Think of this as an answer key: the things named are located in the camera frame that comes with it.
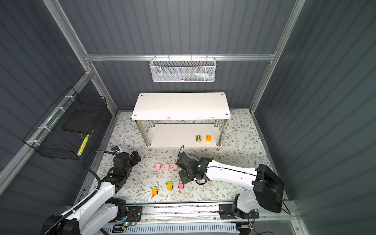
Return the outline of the orange green mixer truck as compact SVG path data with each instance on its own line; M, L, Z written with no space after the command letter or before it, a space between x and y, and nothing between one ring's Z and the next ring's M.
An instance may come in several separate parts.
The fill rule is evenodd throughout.
M173 182L172 182L172 181L169 181L169 182L167 183L167 189L168 189L168 190L172 190L172 189L173 189Z

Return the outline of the items in white basket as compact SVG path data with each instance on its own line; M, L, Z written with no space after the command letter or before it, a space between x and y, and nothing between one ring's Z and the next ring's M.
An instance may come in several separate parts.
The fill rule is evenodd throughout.
M174 79L178 81L193 81L193 82L214 82L214 74L212 73L191 73L182 74Z

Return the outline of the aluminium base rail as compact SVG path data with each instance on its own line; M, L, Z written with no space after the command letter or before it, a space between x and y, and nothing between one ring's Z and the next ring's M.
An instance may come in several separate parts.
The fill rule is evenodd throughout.
M296 235L307 235L300 213L293 201L286 201L290 206L288 210L280 213L268 211L261 206L253 209L244 218L233 215L232 202L230 201L202 201L202 202L173 202L173 203L143 203L127 204L127 209L136 214L138 224L152 223L199 223L199 222L248 222L260 221L290 221Z

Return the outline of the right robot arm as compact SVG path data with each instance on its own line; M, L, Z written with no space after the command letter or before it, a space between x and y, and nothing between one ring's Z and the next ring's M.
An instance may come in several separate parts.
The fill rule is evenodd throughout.
M258 218L258 208L269 212L284 211L291 214L283 201L283 180L267 165L260 164L257 168L243 168L219 163L210 158L191 158L193 155L180 153L176 165L181 168L179 176L183 184L195 181L204 185L209 181L222 181L243 187L244 192L234 197L229 211L221 209L220 213L229 218L234 216L241 219Z

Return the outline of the pink green mixer truck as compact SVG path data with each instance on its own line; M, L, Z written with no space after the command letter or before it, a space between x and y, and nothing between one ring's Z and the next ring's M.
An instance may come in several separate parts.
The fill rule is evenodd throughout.
M179 186L178 186L179 189L183 189L184 188L184 184L182 181L179 182Z

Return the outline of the yellow green marker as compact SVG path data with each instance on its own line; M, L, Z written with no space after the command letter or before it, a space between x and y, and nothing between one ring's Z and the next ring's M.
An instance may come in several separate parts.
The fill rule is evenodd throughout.
M90 135L87 134L86 137L84 138L84 140L83 140L83 142L82 142L82 144L81 144L81 146L80 146L80 148L79 148L79 150L77 152L77 156L81 156L82 155L82 153L83 153L83 151L84 151L84 149L85 149L85 147L87 145L89 137L90 137Z

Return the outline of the floral patterned mat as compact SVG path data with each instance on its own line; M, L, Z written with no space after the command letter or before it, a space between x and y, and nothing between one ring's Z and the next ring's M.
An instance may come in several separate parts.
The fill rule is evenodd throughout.
M238 167L271 166L251 113L246 109L233 109L222 136L221 148L184 148L188 154L199 158L207 157L217 162ZM222 181L209 181L205 185L190 182L183 189L178 188L178 170L156 170L155 165L172 165L176 162L180 148L148 149L144 139L131 118L130 112L121 112L110 139L104 149L119 146L124 152L138 151L142 160L132 168L125 185L115 195L127 203L159 203L183 201L220 201L233 199L244 188ZM167 183L173 182L173 189ZM158 186L158 194L152 195L152 188Z

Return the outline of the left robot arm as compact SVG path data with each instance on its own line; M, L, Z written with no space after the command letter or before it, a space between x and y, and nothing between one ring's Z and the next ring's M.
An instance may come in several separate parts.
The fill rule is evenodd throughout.
M94 153L114 155L113 167L102 179L88 166L86 159ZM137 216L131 213L126 201L114 195L124 186L130 176L132 167L142 158L137 151L131 154L97 150L87 153L83 158L85 168L97 180L97 187L78 204L63 212L52 215L44 222L41 235L94 235L98 231L108 234L103 227L111 222L137 222Z

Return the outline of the green orange toy truck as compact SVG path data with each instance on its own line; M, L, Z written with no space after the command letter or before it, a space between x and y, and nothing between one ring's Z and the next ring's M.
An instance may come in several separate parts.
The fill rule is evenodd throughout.
M152 188L152 195L157 195L158 194L158 186L154 186L153 188Z

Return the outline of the white two-tier shelf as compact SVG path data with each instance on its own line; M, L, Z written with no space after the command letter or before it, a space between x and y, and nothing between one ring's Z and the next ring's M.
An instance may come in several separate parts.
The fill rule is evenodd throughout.
M132 114L149 149L220 148L230 117L223 92L141 93ZM206 142L207 135L211 142Z

